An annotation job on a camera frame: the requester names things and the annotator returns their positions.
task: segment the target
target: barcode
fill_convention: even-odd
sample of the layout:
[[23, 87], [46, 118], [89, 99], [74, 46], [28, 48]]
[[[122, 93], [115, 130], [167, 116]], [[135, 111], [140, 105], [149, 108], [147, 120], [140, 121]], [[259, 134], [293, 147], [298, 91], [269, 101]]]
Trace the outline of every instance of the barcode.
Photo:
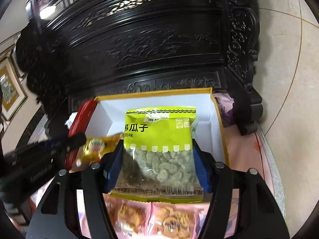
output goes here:
[[162, 195], [176, 195], [176, 196], [193, 196], [194, 187], [185, 186], [185, 187], [173, 187], [173, 186], [161, 186], [160, 193]]

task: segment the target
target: gold picture frame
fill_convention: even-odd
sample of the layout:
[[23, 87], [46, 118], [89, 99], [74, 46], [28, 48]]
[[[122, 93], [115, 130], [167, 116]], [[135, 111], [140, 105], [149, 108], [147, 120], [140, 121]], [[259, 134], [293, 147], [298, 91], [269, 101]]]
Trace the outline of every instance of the gold picture frame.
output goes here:
[[12, 50], [6, 50], [0, 55], [0, 86], [2, 90], [2, 116], [10, 121], [27, 99], [10, 55]]

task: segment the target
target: wall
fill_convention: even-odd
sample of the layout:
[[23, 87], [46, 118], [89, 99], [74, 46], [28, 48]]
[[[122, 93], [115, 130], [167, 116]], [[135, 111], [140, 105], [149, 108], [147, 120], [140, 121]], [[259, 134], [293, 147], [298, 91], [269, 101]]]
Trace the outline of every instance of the wall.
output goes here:
[[[26, 14], [25, 0], [12, 0], [0, 20], [0, 43], [21, 31], [27, 24], [28, 17]], [[13, 44], [13, 37], [2, 43], [0, 45], [0, 53]], [[23, 80], [22, 87], [25, 90], [28, 99], [15, 114], [4, 133], [2, 138], [2, 148], [4, 153], [16, 148], [22, 133], [40, 107], [40, 104], [36, 104], [36, 95], [28, 90], [26, 80]]]

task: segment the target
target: metal screw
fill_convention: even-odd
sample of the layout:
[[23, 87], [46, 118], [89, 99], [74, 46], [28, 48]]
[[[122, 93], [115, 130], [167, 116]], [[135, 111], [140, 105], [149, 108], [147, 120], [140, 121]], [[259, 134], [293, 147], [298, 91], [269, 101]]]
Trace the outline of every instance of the metal screw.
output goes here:
[[66, 173], [67, 173], [66, 169], [59, 170], [60, 176], [66, 175]]
[[215, 163], [215, 166], [217, 169], [223, 169], [225, 167], [225, 165], [222, 162]]
[[258, 173], [258, 171], [255, 169], [255, 168], [250, 168], [249, 169], [249, 172], [252, 174], [252, 175], [256, 175]]
[[99, 163], [94, 163], [94, 164], [92, 164], [92, 165], [91, 165], [91, 168], [92, 168], [93, 170], [98, 169], [98, 168], [99, 168]]

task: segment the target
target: dark wood furniture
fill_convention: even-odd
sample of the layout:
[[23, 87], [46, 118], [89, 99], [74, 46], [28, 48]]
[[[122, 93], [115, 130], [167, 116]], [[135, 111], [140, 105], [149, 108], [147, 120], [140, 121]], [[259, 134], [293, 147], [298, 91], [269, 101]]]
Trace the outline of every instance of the dark wood furniture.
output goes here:
[[[256, 0], [26, 0], [17, 42], [28, 88], [52, 117], [97, 95], [214, 87], [234, 98], [242, 134], [256, 130], [252, 87], [259, 35]], [[41, 20], [57, 5], [60, 13]]]

